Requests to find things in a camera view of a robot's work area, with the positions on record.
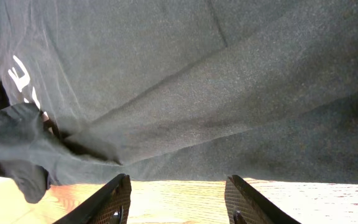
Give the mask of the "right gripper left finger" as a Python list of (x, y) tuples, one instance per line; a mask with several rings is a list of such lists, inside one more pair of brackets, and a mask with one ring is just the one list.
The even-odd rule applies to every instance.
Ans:
[(131, 191), (130, 176), (119, 174), (54, 224), (126, 224)]

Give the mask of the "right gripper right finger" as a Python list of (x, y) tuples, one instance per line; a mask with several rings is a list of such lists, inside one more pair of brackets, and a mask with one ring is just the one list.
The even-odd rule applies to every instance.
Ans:
[(238, 175), (226, 179), (224, 200), (230, 224), (300, 224)]

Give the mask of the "black Nike t-shirt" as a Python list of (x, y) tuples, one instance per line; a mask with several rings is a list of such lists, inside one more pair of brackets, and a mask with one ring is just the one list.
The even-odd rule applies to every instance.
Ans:
[(358, 184), (358, 1), (0, 1), (0, 177)]

